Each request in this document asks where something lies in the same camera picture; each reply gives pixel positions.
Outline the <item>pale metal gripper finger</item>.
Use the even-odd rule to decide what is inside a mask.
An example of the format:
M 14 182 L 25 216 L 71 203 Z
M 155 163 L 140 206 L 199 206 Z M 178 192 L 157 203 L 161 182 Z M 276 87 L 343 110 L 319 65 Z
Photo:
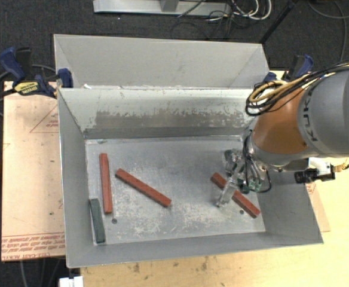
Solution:
M 237 179 L 236 177 L 232 176 L 227 180 L 225 188 L 222 193 L 222 205 L 225 206 L 231 201 L 234 193 L 239 189 L 239 186 L 240 186 L 240 180 Z
M 216 206 L 217 207 L 224 207 L 226 206 L 229 201 L 231 200 L 231 186 L 227 182 L 223 187 L 222 187 L 222 192 L 217 199 Z

